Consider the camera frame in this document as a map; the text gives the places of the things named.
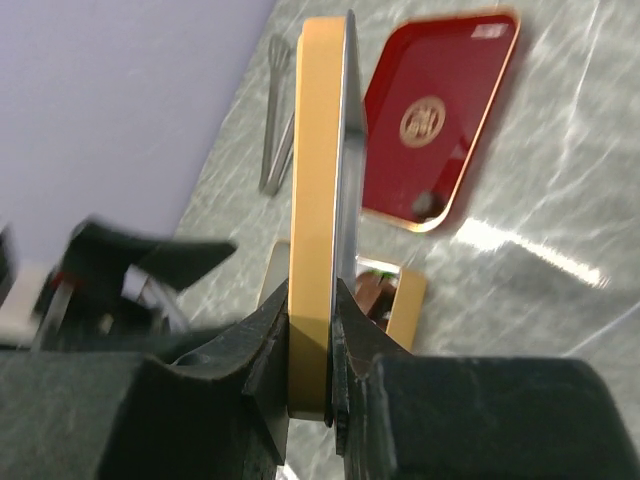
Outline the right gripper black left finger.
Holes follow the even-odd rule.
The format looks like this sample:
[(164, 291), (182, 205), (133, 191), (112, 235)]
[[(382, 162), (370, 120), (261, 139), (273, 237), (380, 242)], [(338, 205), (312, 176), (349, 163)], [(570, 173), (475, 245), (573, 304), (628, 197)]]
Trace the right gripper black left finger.
[(5, 479), (272, 479), (286, 457), (288, 288), (169, 362), (5, 352)]

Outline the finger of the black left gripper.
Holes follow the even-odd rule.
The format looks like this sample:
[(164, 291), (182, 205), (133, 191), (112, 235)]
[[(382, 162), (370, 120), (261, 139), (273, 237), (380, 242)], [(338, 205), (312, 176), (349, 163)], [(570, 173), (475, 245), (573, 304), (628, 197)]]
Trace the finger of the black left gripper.
[(100, 300), (116, 300), (130, 267), (181, 292), (237, 250), (231, 240), (143, 236), (90, 217), (71, 233), (59, 263), (59, 282)]

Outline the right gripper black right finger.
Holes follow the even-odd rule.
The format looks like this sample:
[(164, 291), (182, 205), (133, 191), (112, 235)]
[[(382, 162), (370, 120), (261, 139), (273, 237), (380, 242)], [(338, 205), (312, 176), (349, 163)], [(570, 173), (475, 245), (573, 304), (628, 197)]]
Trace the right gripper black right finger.
[(349, 479), (635, 479), (613, 397), (578, 359), (415, 356), (338, 282), (336, 451)]

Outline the dark chocolate piece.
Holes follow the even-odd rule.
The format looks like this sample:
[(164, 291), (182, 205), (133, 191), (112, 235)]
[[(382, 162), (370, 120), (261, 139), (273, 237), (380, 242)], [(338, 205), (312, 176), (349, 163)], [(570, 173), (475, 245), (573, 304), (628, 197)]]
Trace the dark chocolate piece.
[(382, 325), (389, 320), (396, 291), (397, 280), (391, 273), (369, 270), (356, 279), (355, 300), (370, 320)]

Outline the metal serving tongs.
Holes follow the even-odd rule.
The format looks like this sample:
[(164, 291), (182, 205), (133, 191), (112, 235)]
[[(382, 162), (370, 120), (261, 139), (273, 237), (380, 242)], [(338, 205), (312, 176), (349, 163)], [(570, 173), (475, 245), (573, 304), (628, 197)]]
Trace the metal serving tongs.
[(269, 92), (258, 184), (259, 192), (270, 198), (275, 197), (281, 189), (286, 169), (291, 161), (294, 113), (290, 115), (283, 133), (279, 135), (277, 132), (281, 106), (280, 94), (284, 88), (291, 51), (289, 42), (282, 35), (274, 34), (271, 37), (268, 45)]

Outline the silver tin lid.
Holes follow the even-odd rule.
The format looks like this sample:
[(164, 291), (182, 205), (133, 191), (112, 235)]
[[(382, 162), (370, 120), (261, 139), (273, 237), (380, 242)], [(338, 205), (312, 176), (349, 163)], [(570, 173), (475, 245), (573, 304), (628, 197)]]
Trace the silver tin lid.
[(339, 286), (355, 286), (366, 157), (353, 11), (304, 22), (295, 87), (288, 410), (331, 424), (332, 321)]

